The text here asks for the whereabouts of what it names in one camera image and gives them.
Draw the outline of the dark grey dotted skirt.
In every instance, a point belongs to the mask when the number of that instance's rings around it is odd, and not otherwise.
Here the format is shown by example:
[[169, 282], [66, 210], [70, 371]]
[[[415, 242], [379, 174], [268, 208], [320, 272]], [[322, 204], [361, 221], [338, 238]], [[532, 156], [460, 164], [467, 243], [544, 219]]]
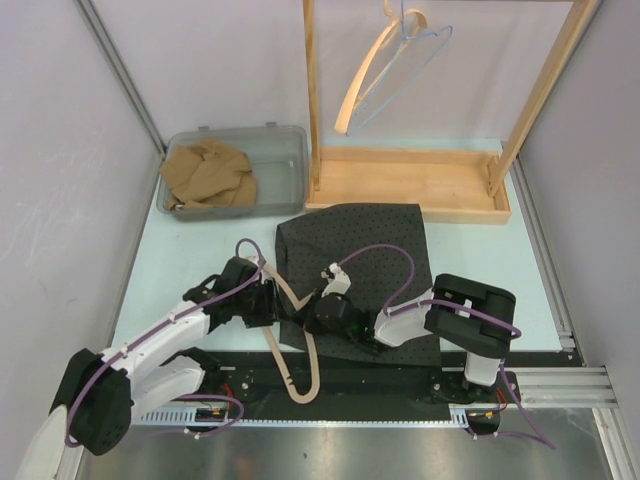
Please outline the dark grey dotted skirt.
[[414, 299], [433, 285], [421, 209], [416, 204], [341, 204], [301, 215], [276, 228], [277, 271], [301, 298], [321, 291], [321, 271], [364, 247], [371, 250], [346, 260], [352, 285], [347, 297], [356, 308], [378, 313], [384, 302], [411, 284], [392, 302]]

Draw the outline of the light wooden hanger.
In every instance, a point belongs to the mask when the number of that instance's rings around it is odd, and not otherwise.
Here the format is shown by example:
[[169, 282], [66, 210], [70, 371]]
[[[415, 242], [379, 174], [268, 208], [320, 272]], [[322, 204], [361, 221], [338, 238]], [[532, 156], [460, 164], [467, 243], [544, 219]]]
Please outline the light wooden hanger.
[[[303, 299], [299, 299], [292, 288], [288, 285], [288, 283], [277, 272], [276, 268], [269, 263], [264, 264], [263, 270], [275, 280], [276, 284], [285, 293], [285, 296], [292, 304], [295, 311], [301, 310], [311, 300], [311, 295], [307, 295]], [[278, 346], [278, 342], [273, 335], [272, 329], [270, 327], [263, 327], [262, 333], [264, 339], [269, 345], [272, 357], [276, 362], [276, 366], [280, 372], [289, 398], [293, 402], [300, 405], [311, 403], [318, 396], [321, 387], [319, 356], [316, 349], [314, 337], [306, 330], [303, 331], [309, 357], [310, 387], [306, 393], [301, 394], [294, 384], [293, 377], [289, 371], [286, 360]]]

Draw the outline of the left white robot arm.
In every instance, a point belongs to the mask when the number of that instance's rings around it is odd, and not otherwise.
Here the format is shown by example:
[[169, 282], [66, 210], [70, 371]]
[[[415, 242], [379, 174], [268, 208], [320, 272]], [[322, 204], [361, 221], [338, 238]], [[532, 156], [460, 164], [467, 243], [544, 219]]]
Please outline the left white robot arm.
[[220, 374], [189, 354], [199, 340], [253, 306], [263, 292], [265, 265], [260, 257], [235, 256], [134, 339], [99, 353], [76, 352], [52, 403], [67, 412], [65, 446], [103, 455], [133, 420], [182, 396], [214, 397]]

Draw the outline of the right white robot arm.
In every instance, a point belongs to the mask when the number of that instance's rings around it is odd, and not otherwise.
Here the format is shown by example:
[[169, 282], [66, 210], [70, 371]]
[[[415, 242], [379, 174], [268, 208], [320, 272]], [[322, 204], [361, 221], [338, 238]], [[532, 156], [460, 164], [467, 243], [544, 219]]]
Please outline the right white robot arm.
[[340, 338], [370, 356], [379, 356], [426, 336], [444, 339], [466, 352], [464, 371], [436, 374], [429, 396], [436, 403], [489, 403], [511, 342], [522, 336], [513, 325], [515, 296], [498, 287], [440, 274], [433, 287], [413, 300], [379, 312], [363, 310], [347, 297], [349, 285], [329, 276], [328, 286], [311, 296], [295, 316], [306, 332]]

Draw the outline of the hanging wooden hanger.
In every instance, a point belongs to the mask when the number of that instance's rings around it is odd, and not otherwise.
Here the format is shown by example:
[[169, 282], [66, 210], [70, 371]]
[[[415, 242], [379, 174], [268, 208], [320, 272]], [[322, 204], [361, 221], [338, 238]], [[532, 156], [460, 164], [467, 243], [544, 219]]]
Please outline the hanging wooden hanger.
[[343, 135], [348, 133], [351, 121], [365, 106], [367, 98], [391, 67], [393, 59], [389, 60], [376, 77], [372, 77], [370, 70], [376, 58], [397, 39], [400, 40], [397, 53], [401, 53], [405, 49], [406, 42], [418, 34], [425, 33], [429, 26], [427, 15], [420, 9], [409, 8], [405, 10], [403, 8], [399, 15], [395, 15], [390, 7], [390, 2], [384, 1], [383, 10], [388, 18], [387, 25], [369, 48], [347, 89], [334, 123], [336, 133]]

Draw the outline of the clear grey plastic bin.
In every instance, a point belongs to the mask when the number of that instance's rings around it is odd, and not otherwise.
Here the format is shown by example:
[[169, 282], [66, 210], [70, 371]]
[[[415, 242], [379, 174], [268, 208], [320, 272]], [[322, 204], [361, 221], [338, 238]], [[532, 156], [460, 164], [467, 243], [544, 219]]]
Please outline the clear grey plastic bin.
[[156, 202], [160, 212], [186, 219], [286, 215], [302, 209], [308, 186], [307, 136], [302, 128], [266, 126], [184, 132], [170, 139], [167, 158], [176, 146], [189, 146], [207, 138], [219, 140], [247, 154], [258, 181], [256, 204], [250, 207], [170, 211], [164, 206], [168, 188], [160, 176]]

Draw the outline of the tan crumpled cloth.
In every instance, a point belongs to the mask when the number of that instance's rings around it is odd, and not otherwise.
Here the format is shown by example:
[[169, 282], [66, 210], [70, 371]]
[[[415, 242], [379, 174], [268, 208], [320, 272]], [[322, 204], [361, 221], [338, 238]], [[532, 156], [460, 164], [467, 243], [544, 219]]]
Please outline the tan crumpled cloth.
[[168, 188], [164, 206], [170, 211], [256, 204], [258, 181], [249, 157], [219, 140], [176, 146], [160, 167], [160, 176]]

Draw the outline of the wooden clothes rack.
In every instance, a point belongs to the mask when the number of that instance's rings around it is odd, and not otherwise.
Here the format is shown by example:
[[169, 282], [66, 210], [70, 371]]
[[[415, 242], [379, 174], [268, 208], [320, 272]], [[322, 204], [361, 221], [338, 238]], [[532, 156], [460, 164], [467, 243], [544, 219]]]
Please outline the wooden clothes rack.
[[311, 180], [307, 211], [339, 204], [416, 204], [427, 222], [504, 225], [505, 177], [598, 7], [574, 1], [502, 152], [325, 146], [320, 139], [313, 2], [303, 4]]

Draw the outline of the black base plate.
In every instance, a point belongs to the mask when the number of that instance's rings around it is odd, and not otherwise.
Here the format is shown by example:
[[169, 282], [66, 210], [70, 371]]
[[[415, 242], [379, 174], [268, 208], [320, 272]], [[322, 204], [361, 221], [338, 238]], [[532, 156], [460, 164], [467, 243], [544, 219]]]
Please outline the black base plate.
[[294, 402], [269, 352], [180, 352], [204, 368], [199, 394], [232, 393], [246, 421], [426, 422], [445, 420], [453, 405], [499, 409], [517, 385], [514, 374], [495, 387], [473, 387], [460, 370], [354, 362], [322, 357], [320, 390], [310, 403]]

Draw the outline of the aluminium frame rail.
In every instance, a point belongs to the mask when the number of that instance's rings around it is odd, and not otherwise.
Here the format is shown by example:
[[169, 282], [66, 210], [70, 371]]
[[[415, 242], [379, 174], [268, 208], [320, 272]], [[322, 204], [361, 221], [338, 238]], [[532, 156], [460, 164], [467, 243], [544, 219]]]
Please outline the aluminium frame rail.
[[527, 408], [615, 408], [617, 398], [604, 367], [514, 368]]

